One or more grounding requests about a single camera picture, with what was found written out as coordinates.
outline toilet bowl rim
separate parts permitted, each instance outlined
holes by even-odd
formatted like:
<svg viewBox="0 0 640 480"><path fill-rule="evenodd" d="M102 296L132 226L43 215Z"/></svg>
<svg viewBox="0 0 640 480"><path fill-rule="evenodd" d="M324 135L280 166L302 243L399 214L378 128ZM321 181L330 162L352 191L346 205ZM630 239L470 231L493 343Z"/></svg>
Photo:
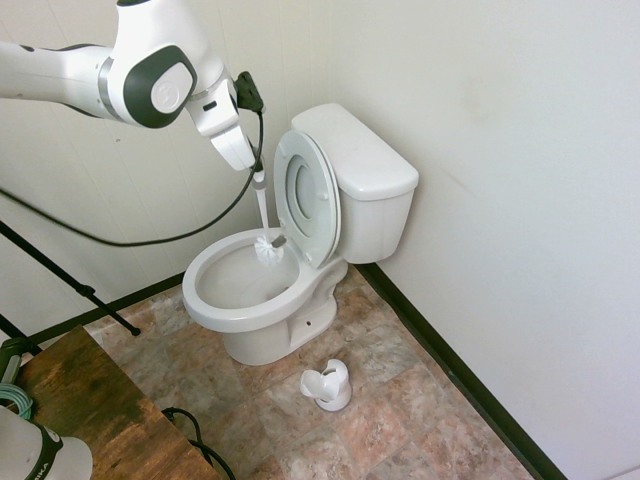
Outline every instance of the toilet bowl rim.
<svg viewBox="0 0 640 480"><path fill-rule="evenodd" d="M207 328L220 332L242 332L263 328L276 323L293 314L306 301L318 283L323 273L330 268L335 261L326 262L320 268L313 268L306 263L302 253L295 244L288 245L298 264L298 277L293 284L280 295L251 307L224 309L214 307L200 298L196 289L196 281L200 272L210 265L210 259L214 262L219 258L246 245L263 233L262 229L247 230L223 238L203 250L189 265L182 281L182 292L185 307L188 313ZM270 229L278 235L279 228Z"/></svg>

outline wooden table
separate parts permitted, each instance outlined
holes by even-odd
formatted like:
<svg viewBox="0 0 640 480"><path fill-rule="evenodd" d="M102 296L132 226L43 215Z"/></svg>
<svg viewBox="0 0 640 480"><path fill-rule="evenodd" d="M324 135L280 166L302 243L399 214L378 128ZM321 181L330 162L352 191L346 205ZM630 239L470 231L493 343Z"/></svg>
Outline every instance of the wooden table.
<svg viewBox="0 0 640 480"><path fill-rule="evenodd" d="M16 384L34 420L86 442L92 480L222 477L81 327L28 362Z"/></svg>

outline toilet tank lid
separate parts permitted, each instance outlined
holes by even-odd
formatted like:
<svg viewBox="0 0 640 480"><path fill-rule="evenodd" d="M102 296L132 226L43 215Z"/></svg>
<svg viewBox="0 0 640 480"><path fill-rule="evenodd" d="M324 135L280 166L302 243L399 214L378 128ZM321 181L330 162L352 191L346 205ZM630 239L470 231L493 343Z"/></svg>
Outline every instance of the toilet tank lid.
<svg viewBox="0 0 640 480"><path fill-rule="evenodd" d="M355 200L397 197L418 185L418 171L344 107L330 103L291 121L331 163L340 190Z"/></svg>

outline toilet tank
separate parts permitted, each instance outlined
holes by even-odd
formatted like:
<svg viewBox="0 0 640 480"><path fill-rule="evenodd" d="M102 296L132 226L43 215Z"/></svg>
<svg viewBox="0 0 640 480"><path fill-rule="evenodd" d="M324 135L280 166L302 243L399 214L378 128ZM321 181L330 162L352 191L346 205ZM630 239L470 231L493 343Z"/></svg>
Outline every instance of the toilet tank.
<svg viewBox="0 0 640 480"><path fill-rule="evenodd" d="M313 138L333 167L342 222L336 251L356 264L393 254L418 185L418 171L338 104L302 112L291 126Z"/></svg>

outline toilet brush holder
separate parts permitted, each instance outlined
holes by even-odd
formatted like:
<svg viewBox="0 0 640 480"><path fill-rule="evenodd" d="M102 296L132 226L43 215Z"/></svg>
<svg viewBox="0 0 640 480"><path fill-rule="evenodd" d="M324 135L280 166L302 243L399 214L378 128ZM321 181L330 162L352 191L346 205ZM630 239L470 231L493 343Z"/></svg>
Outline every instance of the toilet brush holder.
<svg viewBox="0 0 640 480"><path fill-rule="evenodd" d="M349 371L340 360L331 359L323 372L305 370L300 377L300 391L313 398L323 410L336 412L351 400Z"/></svg>

